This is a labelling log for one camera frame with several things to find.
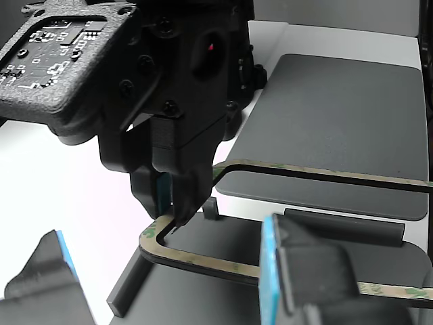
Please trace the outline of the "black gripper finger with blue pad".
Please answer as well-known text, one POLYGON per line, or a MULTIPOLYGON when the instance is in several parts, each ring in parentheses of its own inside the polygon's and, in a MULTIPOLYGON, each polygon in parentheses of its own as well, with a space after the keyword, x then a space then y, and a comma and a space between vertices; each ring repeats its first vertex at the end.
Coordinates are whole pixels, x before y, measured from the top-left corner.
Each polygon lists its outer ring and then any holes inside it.
POLYGON ((95 323, 61 231, 46 233, 5 286, 1 323, 95 323))
POLYGON ((261 227, 261 324, 411 324, 406 307, 363 298, 346 251, 288 217, 261 227))

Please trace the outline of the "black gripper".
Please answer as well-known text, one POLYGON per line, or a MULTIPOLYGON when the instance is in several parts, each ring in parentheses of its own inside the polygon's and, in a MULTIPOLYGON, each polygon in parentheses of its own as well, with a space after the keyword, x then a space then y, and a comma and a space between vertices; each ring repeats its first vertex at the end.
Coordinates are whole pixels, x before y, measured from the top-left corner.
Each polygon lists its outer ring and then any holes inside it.
POLYGON ((228 104, 243 108, 250 101, 250 4, 138 1, 137 6, 148 51, 140 66, 154 78, 140 108, 150 115, 150 137, 101 144, 101 161, 110 170, 133 172, 132 194, 152 219, 165 214, 173 200, 179 229, 212 192, 212 160, 228 104))

